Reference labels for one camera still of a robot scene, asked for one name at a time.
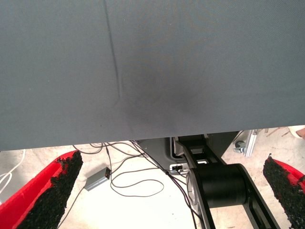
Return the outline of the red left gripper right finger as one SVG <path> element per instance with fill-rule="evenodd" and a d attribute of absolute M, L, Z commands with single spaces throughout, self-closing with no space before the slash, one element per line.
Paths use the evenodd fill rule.
<path fill-rule="evenodd" d="M 305 175 L 271 156 L 264 162 L 263 175 L 279 201 L 292 229 L 305 227 Z"/>

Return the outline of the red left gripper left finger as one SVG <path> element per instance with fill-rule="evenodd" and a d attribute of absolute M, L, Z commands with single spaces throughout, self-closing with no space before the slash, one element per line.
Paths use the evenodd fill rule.
<path fill-rule="evenodd" d="M 56 229 L 83 165 L 80 151 L 70 151 L 47 165 L 39 174 L 0 206 L 2 229 Z"/>

